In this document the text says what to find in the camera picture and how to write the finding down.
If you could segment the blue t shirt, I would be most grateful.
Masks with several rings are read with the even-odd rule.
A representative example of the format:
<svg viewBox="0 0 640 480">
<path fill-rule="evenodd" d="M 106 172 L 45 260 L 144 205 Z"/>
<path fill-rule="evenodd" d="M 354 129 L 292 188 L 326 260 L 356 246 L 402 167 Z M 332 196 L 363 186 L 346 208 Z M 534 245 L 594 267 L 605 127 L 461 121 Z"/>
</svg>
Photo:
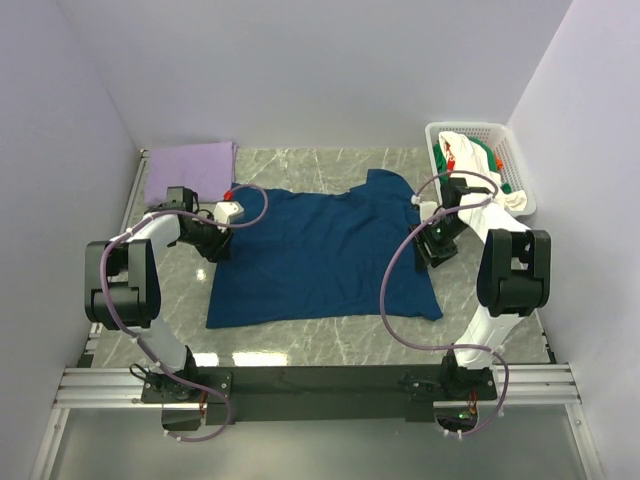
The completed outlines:
<svg viewBox="0 0 640 480">
<path fill-rule="evenodd" d="M 414 248 L 392 258 L 419 222 L 412 194 L 402 176 L 382 169 L 336 195 L 235 192 L 256 223 L 235 230 L 231 258 L 216 266 L 207 328 L 376 315 L 381 307 L 389 315 L 440 319 Z"/>
</svg>

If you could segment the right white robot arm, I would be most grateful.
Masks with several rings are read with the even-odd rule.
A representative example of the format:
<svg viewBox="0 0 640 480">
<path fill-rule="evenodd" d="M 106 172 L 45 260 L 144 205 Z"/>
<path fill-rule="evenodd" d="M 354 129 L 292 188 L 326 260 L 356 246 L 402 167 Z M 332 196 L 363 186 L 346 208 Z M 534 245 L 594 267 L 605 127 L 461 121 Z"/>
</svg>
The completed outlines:
<svg viewBox="0 0 640 480">
<path fill-rule="evenodd" d="M 411 197 L 420 223 L 411 240 L 421 269 L 457 254 L 455 239 L 469 229 L 482 241 L 475 293 L 478 307 L 463 335 L 447 349 L 439 374 L 444 395 L 460 399 L 489 378 L 508 334 L 546 305 L 550 294 L 551 237 L 517 221 L 499 202 L 494 178 L 447 172 L 441 202 Z"/>
</svg>

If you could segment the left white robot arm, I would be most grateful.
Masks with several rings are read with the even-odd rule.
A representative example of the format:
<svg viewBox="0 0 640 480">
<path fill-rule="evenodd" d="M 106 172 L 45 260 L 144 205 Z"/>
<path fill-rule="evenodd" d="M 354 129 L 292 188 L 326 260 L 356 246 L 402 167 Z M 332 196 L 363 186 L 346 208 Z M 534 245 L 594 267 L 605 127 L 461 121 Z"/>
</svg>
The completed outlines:
<svg viewBox="0 0 640 480">
<path fill-rule="evenodd" d="M 147 210 L 140 227 L 126 239 L 93 241 L 85 248 L 84 308 L 87 318 L 108 330 L 125 330 L 156 355 L 152 373 L 176 401 L 193 399 L 200 388 L 197 366 L 161 318 L 161 288 L 156 261 L 178 243 L 217 263 L 230 258 L 232 221 L 244 209 L 227 193 L 214 210 L 199 209 L 198 194 L 170 187 L 163 203 Z"/>
</svg>

